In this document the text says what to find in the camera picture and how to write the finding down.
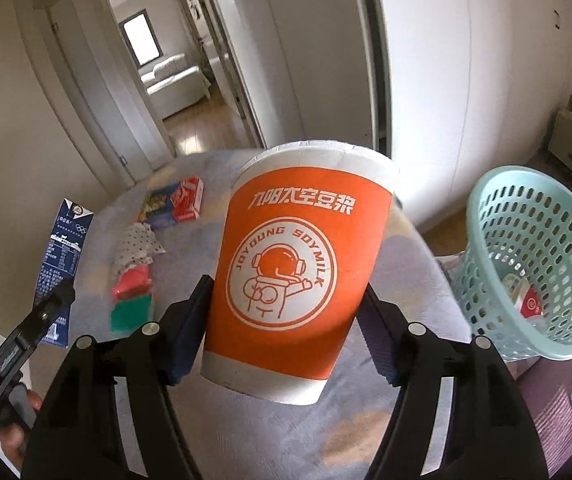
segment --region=basket rim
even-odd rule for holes
[[[473,243],[478,251],[482,251],[482,254],[488,254],[488,248],[484,242],[482,230],[479,228],[479,203],[484,193],[484,189],[487,184],[492,181],[495,177],[503,173],[529,173],[536,174],[544,179],[555,182],[567,194],[572,198],[572,192],[564,186],[562,183],[556,179],[548,176],[541,171],[532,170],[531,168],[525,168],[523,166],[502,166],[500,168],[495,168],[494,170],[486,173],[473,188],[470,197],[468,198],[468,209],[466,212],[466,230],[468,232],[469,243]],[[504,290],[499,276],[493,266],[492,261],[486,257],[481,258],[481,261],[476,262],[477,265],[481,266],[484,273],[489,277],[488,286],[494,292],[497,298],[500,298],[502,307],[508,314],[508,317],[512,320],[515,329],[519,330],[530,343],[532,347],[538,354],[544,356],[551,360],[568,360],[572,359],[572,344],[564,344],[556,341],[551,341],[545,335],[538,332],[535,327],[531,326],[522,315],[517,312],[508,301],[508,296]]]

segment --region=light green basket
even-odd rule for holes
[[[539,171],[490,171],[468,200],[468,246],[453,293],[474,335],[505,361],[572,359],[572,193]],[[527,276],[548,324],[538,332],[514,308],[501,279]]]

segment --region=finger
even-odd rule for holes
[[[38,412],[41,409],[41,405],[44,403],[41,397],[39,397],[32,390],[28,390],[28,400],[30,401],[30,405],[34,408],[36,412]]]
[[[19,447],[23,444],[23,439],[23,430],[16,424],[0,429],[0,443],[3,454],[18,470],[21,470],[23,465],[23,455],[19,451]]]

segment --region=orange label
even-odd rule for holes
[[[206,350],[327,379],[372,273],[391,194],[343,171],[284,168],[232,196]]]

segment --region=window frame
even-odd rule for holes
[[[153,37],[153,41],[155,42],[155,45],[157,46],[157,51],[159,51],[159,56],[157,56],[154,59],[151,59],[149,61],[146,61],[144,64],[139,64],[139,59],[137,58],[136,53],[134,52],[134,48],[132,46],[132,43],[130,43],[130,38],[128,38],[128,33],[126,32],[125,25],[126,25],[126,23],[130,22],[131,20],[134,20],[135,18],[141,16],[142,14],[143,14],[144,18],[146,19],[146,23],[148,25],[148,30],[150,30],[150,34]],[[153,23],[150,21],[150,17],[148,16],[148,11],[146,9],[142,9],[139,12],[132,14],[132,16],[128,16],[126,19],[121,20],[119,22],[119,30],[121,31],[121,36],[123,37],[124,41],[126,42],[126,46],[128,47],[128,51],[130,52],[130,56],[132,57],[132,60],[134,61],[134,64],[136,65],[136,67],[138,69],[141,69],[144,66],[146,66],[147,64],[150,64],[153,61],[157,61],[158,59],[163,57],[162,46],[159,44],[159,40],[157,39],[157,35],[155,34],[155,29],[153,28]]]

